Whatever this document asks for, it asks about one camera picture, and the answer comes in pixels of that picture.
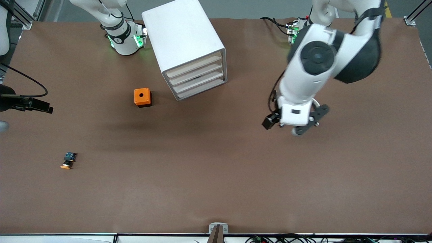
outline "orange base of small object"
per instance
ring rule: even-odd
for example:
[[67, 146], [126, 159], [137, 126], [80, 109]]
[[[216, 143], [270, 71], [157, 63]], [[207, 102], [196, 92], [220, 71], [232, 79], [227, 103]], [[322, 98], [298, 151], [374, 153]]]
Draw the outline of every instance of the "orange base of small object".
[[134, 92], [134, 102], [140, 108], [152, 106], [152, 93], [150, 92], [150, 89], [136, 89]]

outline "circular joint cap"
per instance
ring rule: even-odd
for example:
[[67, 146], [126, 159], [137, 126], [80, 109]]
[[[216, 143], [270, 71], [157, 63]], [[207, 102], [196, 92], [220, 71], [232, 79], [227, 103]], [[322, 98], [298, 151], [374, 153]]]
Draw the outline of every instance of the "circular joint cap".
[[300, 58], [307, 73], [319, 75], [333, 65], [334, 50], [324, 42], [314, 41], [305, 45]]

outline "yellow stripe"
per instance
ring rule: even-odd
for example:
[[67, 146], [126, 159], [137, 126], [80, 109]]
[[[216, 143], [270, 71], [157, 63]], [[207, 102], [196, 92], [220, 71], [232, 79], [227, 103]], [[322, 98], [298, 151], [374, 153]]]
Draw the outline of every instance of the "yellow stripe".
[[385, 9], [385, 16], [387, 18], [391, 18], [391, 13], [390, 13], [390, 8], [387, 5], [387, 1], [384, 1], [384, 6], [386, 6], [387, 8]]

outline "small figurine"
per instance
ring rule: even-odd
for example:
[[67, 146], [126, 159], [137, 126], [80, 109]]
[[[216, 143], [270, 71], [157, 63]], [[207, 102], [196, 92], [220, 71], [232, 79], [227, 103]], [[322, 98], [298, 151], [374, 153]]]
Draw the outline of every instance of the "small figurine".
[[64, 156], [64, 163], [60, 168], [72, 169], [72, 163], [75, 162], [76, 153], [67, 152]]

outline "gray floor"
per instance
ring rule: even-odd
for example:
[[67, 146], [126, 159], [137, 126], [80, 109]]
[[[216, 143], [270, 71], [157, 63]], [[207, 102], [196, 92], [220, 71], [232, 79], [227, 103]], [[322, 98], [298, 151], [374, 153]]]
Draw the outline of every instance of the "gray floor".
[[[142, 19], [141, 13], [172, 0], [128, 0], [134, 18]], [[422, 0], [387, 0], [393, 17], [403, 17], [412, 12]], [[258, 19], [263, 16], [278, 19], [306, 16], [312, 0], [200, 0], [209, 18]], [[126, 16], [129, 12], [122, 10]], [[353, 18], [352, 13], [339, 12], [340, 18]], [[51, 0], [45, 6], [44, 21], [87, 22], [96, 19], [69, 0]], [[432, 57], [432, 6], [417, 19], [417, 28], [426, 54]], [[12, 30], [12, 42], [16, 43], [21, 31]]]

